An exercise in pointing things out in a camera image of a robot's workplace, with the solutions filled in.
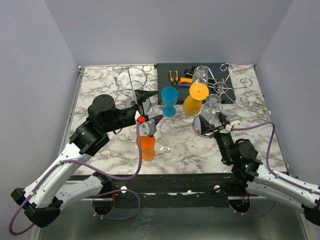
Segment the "clear glass with reflection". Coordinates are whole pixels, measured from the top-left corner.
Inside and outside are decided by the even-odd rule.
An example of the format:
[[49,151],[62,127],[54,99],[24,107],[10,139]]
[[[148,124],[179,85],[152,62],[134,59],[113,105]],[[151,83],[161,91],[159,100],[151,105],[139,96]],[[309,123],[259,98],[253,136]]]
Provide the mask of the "clear glass with reflection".
[[219,125],[219,114],[223,110],[222,100],[216,94],[210,94],[206,97],[202,106],[201,115],[210,125]]

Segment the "yellow plastic goblet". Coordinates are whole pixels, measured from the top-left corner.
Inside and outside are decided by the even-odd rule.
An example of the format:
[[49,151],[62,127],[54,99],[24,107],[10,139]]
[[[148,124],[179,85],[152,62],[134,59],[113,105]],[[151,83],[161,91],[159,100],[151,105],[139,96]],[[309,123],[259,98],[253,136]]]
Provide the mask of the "yellow plastic goblet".
[[195,116],[200,111],[203,100],[209,95],[209,89],[204,83],[193,83],[189,88],[189,96],[182,104],[183,112],[188,116]]

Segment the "ribbed clear wine glass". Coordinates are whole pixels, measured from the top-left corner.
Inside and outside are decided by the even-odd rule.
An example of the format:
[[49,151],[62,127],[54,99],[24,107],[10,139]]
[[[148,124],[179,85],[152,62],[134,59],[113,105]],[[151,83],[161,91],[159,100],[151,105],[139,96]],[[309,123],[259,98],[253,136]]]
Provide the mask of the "ribbed clear wine glass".
[[192,83],[202,83],[207,85],[209,82],[208,72],[207,66],[197,66],[193,72]]

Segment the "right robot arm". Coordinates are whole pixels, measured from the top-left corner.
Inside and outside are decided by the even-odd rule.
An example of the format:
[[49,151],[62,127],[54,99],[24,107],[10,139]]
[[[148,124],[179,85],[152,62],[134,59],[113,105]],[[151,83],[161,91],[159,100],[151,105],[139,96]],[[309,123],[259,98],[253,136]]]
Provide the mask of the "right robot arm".
[[230,183],[230,191],[241,196],[245,192],[288,205],[304,214],[315,225],[320,224],[320,187],[274,170],[267,158],[257,159],[258,151],[248,139],[234,141],[231,133],[237,128],[225,115],[219,117],[220,124],[210,124],[203,116],[199,117],[201,134],[215,139],[221,162],[231,166],[237,178]]

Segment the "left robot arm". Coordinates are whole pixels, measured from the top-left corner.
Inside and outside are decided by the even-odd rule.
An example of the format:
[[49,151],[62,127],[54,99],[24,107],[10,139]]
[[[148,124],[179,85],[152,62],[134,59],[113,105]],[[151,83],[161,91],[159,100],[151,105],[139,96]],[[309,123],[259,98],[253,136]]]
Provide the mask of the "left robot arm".
[[57,159],[32,184],[11,193],[18,210],[24,211],[33,226],[48,226],[63,209],[87,197],[107,197],[111,180],[128,181],[138,175],[139,170],[127,177],[111,175],[87,162],[109,142],[110,132],[136,126],[137,138],[154,136],[163,115],[150,118],[143,103],[158,93],[135,90],[136,100],[125,109],[116,108],[108,94],[94,98],[85,122],[77,127]]

